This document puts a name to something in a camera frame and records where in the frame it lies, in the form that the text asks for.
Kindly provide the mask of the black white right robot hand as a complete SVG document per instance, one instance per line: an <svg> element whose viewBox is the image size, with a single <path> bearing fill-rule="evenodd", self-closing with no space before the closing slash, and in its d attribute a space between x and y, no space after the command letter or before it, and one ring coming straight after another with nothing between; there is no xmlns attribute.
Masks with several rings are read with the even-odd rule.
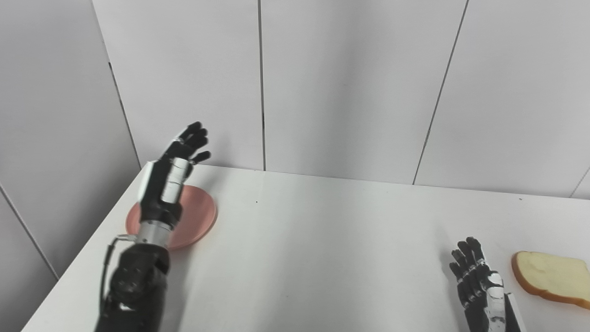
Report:
<svg viewBox="0 0 590 332"><path fill-rule="evenodd" d="M498 271L491 269L481 243L467 237L451 251L449 268L457 282L459 301L471 332L525 332L514 294L504 288Z"/></svg>

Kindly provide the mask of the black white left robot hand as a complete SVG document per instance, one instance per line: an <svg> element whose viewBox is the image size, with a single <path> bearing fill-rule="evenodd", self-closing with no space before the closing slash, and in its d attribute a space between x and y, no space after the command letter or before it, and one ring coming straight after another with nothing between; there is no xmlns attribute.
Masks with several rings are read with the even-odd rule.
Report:
<svg viewBox="0 0 590 332"><path fill-rule="evenodd" d="M207 143L207 129L194 122L171 141L159 159L149 163L138 199L141 222L158 221L175 229L183 213L180 197L185 181L194 166L211 157L210 151L199 151Z"/></svg>

